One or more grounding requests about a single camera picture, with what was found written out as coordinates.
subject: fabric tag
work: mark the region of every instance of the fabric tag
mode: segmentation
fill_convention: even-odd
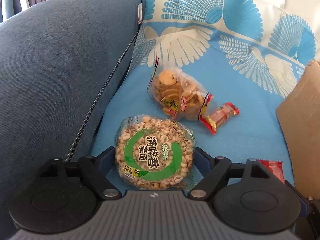
[[[138,24],[142,23],[142,3],[138,4]]]
[[[182,96],[181,97],[181,105],[180,105],[180,111],[184,112],[184,110],[186,109],[186,105],[187,105],[187,98]]]

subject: plastic snack bag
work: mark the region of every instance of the plastic snack bag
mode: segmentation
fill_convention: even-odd
[[[207,111],[217,108],[214,97],[196,79],[179,67],[156,59],[148,94],[172,119],[200,120]]]
[[[149,115],[124,119],[116,134],[116,165],[121,178],[140,189],[184,187],[192,163],[193,131]]]
[[[212,134],[215,134],[217,129],[224,125],[230,117],[238,114],[238,108],[228,102],[213,111],[211,114],[201,116],[200,121],[206,125]]]
[[[281,182],[284,184],[284,176],[282,171],[282,162],[279,161],[267,161],[267,160],[258,160],[260,161],[269,171],[273,173]]]

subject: wrapped candy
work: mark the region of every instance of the wrapped candy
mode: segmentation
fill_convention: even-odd
[[[282,171],[282,162],[280,161],[267,161],[267,160],[258,160],[260,161],[269,171],[273,173],[282,183],[284,183],[284,176]]]
[[[217,129],[224,125],[228,119],[234,115],[238,115],[239,110],[232,103],[223,104],[217,110],[209,115],[201,116],[200,121],[203,122],[212,134],[215,134]]]

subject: puffed rice cake package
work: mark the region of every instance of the puffed rice cake package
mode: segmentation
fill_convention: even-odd
[[[201,120],[207,112],[217,109],[213,95],[196,79],[159,58],[156,58],[147,91],[162,111],[174,120]]]
[[[131,116],[116,133],[116,166],[121,178],[140,189],[184,188],[193,163],[193,131],[179,122]]]

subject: round black knob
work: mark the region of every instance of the round black knob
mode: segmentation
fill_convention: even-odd
[[[68,179],[41,178],[17,192],[9,205],[15,224],[41,234],[79,227],[90,219],[97,200],[87,187]]]
[[[268,212],[273,210],[278,204],[275,196],[261,190],[244,193],[241,196],[240,202],[244,207],[255,212]]]
[[[226,224],[254,234],[289,229],[300,213],[298,198],[280,181],[254,178],[227,186],[215,195],[213,208]]]
[[[54,212],[62,209],[68,201],[68,195],[60,190],[45,190],[36,194],[31,203],[40,211]]]

